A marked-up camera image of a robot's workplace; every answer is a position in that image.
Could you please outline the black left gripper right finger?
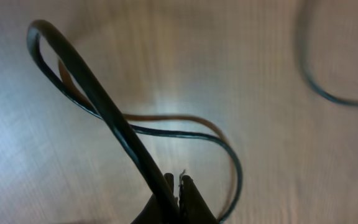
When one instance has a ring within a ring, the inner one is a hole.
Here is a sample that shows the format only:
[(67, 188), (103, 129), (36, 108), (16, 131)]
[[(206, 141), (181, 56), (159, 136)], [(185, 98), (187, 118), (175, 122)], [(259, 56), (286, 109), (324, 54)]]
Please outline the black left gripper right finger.
[(180, 174), (179, 208), (181, 223), (218, 224), (193, 179), (183, 171)]

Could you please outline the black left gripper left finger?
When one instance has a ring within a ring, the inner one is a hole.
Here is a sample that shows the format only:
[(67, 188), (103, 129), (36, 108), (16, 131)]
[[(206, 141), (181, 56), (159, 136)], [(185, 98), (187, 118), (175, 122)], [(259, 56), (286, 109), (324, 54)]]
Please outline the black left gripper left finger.
[(169, 215), (158, 203), (156, 196), (152, 194), (149, 201), (131, 222), (131, 224), (169, 224), (172, 223), (172, 216)]

